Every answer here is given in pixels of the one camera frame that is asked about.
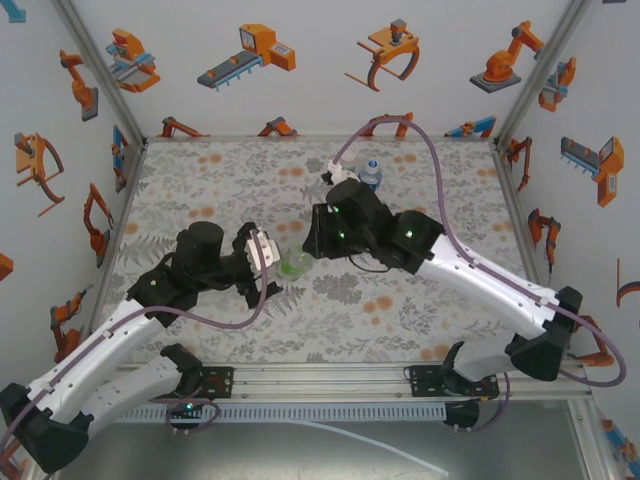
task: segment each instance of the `floral tablecloth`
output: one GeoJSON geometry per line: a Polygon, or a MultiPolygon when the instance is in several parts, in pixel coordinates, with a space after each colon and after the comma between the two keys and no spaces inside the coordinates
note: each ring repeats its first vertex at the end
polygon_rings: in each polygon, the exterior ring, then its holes
{"type": "MultiPolygon", "coordinates": [[[[255,221],[282,252],[301,245],[311,205],[329,189],[320,180],[341,143],[328,141],[157,142],[148,148],[111,276],[104,321],[137,278],[175,247],[178,232],[197,220],[225,231],[223,254],[244,222],[255,221]]],[[[505,268],[522,263],[489,143],[436,143],[443,165],[450,222],[462,241],[505,268]]],[[[359,141],[364,162],[382,166],[380,198],[392,211],[418,209],[439,219],[428,150],[414,142],[359,141]]],[[[376,269],[373,259],[356,258],[376,269]]],[[[471,338],[504,341],[511,332],[495,314],[451,286],[404,271],[366,273],[346,260],[319,260],[272,297],[255,324],[219,331],[175,322],[137,350],[147,362],[181,342],[206,362],[390,362],[438,360],[471,338]]],[[[223,322],[247,318],[235,288],[200,295],[194,312],[223,322]]]]}

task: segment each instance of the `patterned table surface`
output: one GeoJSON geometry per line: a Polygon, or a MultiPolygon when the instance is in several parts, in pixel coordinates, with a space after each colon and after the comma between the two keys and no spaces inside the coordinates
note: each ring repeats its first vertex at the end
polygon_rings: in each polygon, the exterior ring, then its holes
{"type": "MultiPolygon", "coordinates": [[[[329,141],[157,142],[148,148],[111,277],[102,321],[126,290],[175,247],[178,232],[197,220],[225,231],[223,254],[244,222],[255,221],[282,252],[301,245],[311,205],[324,201],[320,180],[341,143],[329,141]]],[[[496,170],[484,142],[436,142],[446,206],[458,237],[522,275],[523,267],[496,170]]],[[[433,164],[415,142],[359,141],[360,161],[376,159],[379,196],[393,212],[418,209],[439,219],[433,164]]],[[[358,258],[376,268],[375,260],[358,258]]],[[[254,325],[218,331],[180,319],[134,352],[147,362],[181,342],[206,362],[391,362],[438,360],[457,340],[512,335],[489,310],[452,287],[404,271],[366,273],[346,260],[319,260],[272,297],[254,325]]],[[[235,288],[200,295],[194,312],[237,323],[247,306],[235,288]]]]}

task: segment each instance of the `white wall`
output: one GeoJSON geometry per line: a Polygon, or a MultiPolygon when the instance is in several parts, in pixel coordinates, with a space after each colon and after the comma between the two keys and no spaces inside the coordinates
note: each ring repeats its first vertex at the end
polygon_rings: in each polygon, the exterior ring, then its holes
{"type": "MultiPolygon", "coordinates": [[[[11,381],[29,383],[53,365],[49,309],[93,283],[96,288],[68,326],[78,328],[91,314],[103,272],[96,268],[82,221],[89,182],[98,187],[116,221],[125,196],[124,190],[116,194],[114,189],[111,139],[118,122],[106,97],[100,92],[98,117],[83,123],[71,76],[58,53],[75,54],[77,48],[50,2],[18,3],[27,10],[26,23],[9,24],[4,11],[0,16],[0,43],[5,46],[0,54],[0,252],[13,260],[15,269],[0,282],[0,388],[11,381]],[[33,181],[16,186],[27,176],[15,171],[17,132],[47,138],[64,165],[64,173],[49,185],[65,200],[40,218],[38,213],[49,204],[42,190],[33,181]]],[[[78,70],[88,86],[96,85],[86,67],[78,70]]],[[[54,171],[48,155],[45,167],[48,174],[54,171]]],[[[98,210],[92,219],[104,230],[106,219],[98,210]]]]}
{"type": "MultiPolygon", "coordinates": [[[[625,385],[596,390],[595,395],[605,414],[636,443],[640,443],[640,417],[637,395],[634,398],[630,392],[640,390],[640,298],[630,293],[616,308],[616,258],[622,260],[622,284],[640,280],[639,22],[638,2],[593,2],[561,58],[577,57],[568,97],[555,113],[533,106],[516,135],[518,140],[527,135],[533,139],[531,180],[520,193],[525,211],[539,207],[543,215],[562,224],[552,286],[572,285],[584,294],[582,313],[595,318],[620,346],[632,370],[625,385]],[[602,208],[590,175],[560,158],[560,139],[573,138],[597,152],[612,135],[624,147],[625,166],[618,174],[617,197],[602,208]]],[[[513,174],[519,182],[522,165],[516,164],[513,174]]],[[[541,243],[537,253],[544,271],[543,248],[541,243]]],[[[575,343],[582,353],[594,351],[593,340],[585,333],[575,343]]],[[[589,375],[612,378],[616,368],[591,369],[589,375]]]]}
{"type": "MultiPolygon", "coordinates": [[[[524,81],[487,94],[469,83],[487,59],[511,42],[511,29],[531,20],[532,31],[549,38],[567,1],[382,0],[293,2],[248,0],[76,0],[95,43],[104,49],[112,30],[136,35],[156,57],[159,83],[142,93],[123,91],[147,135],[161,131],[164,117],[203,133],[256,135],[267,121],[284,116],[301,134],[351,133],[369,118],[413,111],[427,132],[443,134],[465,121],[495,115],[501,122],[524,81]],[[380,71],[376,93],[347,78],[366,78],[371,54],[356,45],[401,18],[420,38],[421,57],[404,82],[380,71]],[[241,50],[238,28],[262,23],[296,51],[291,72],[270,65],[244,74],[219,92],[198,76],[241,50]]],[[[104,52],[105,61],[111,57],[104,52]]],[[[396,59],[396,71],[408,55],[396,59]]],[[[515,72],[526,78],[534,66],[526,47],[515,72]]]]}

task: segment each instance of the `white cable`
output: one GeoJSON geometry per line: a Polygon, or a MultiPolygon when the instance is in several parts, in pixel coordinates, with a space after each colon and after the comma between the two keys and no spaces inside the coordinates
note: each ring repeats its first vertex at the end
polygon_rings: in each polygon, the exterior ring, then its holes
{"type": "Polygon", "coordinates": [[[292,423],[294,425],[302,425],[304,427],[319,428],[321,430],[327,430],[329,432],[339,433],[340,435],[344,435],[345,437],[350,437],[350,438],[353,438],[355,440],[359,440],[361,442],[368,443],[369,445],[373,445],[375,447],[382,448],[382,449],[387,450],[387,451],[389,451],[391,453],[395,453],[396,455],[400,455],[401,457],[404,457],[407,460],[410,460],[410,461],[412,461],[414,463],[417,463],[418,465],[421,465],[421,466],[423,466],[425,468],[433,470],[434,472],[439,473],[440,475],[443,475],[444,477],[448,477],[449,476],[449,472],[447,472],[446,470],[443,470],[440,467],[436,467],[435,465],[433,465],[433,464],[431,464],[429,462],[425,462],[424,460],[421,460],[418,457],[414,457],[413,455],[410,455],[407,452],[403,452],[402,450],[399,450],[399,449],[397,449],[395,447],[392,447],[391,445],[387,445],[386,443],[378,442],[377,440],[373,440],[373,439],[368,438],[368,437],[363,437],[362,435],[358,435],[357,433],[349,432],[348,430],[343,430],[341,428],[332,427],[330,425],[324,425],[322,423],[305,422],[305,421],[301,421],[301,420],[287,420],[284,423],[292,423]]]}

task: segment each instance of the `grey leaf pattern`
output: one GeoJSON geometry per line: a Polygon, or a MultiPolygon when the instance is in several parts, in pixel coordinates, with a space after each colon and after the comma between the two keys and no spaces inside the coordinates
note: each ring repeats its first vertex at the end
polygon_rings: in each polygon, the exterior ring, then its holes
{"type": "MultiPolygon", "coordinates": [[[[301,245],[311,222],[311,205],[324,203],[331,188],[320,175],[342,146],[301,140],[151,142],[102,320],[141,274],[173,251],[177,234],[192,222],[212,221],[224,229],[223,254],[229,253],[245,221],[266,229],[282,253],[301,245]]],[[[411,141],[369,140],[351,148],[358,161],[380,161],[384,180],[379,197],[394,213],[419,209],[440,219],[426,147],[411,141]]],[[[436,148],[445,204],[457,235],[480,254],[522,274],[500,185],[492,173],[493,147],[439,141],[436,148]]],[[[380,268],[367,255],[356,261],[380,268]]],[[[270,269],[270,280],[276,268],[270,269]]],[[[250,328],[221,331],[181,319],[129,360],[146,363],[165,345],[180,342],[203,362],[411,362],[435,359],[443,346],[459,340],[498,342],[509,335],[496,314],[476,300],[450,285],[404,271],[373,274],[346,260],[323,259],[295,282],[277,281],[284,291],[267,301],[250,328]]],[[[201,293],[192,311],[228,323],[242,322],[250,314],[233,287],[201,293]]]]}

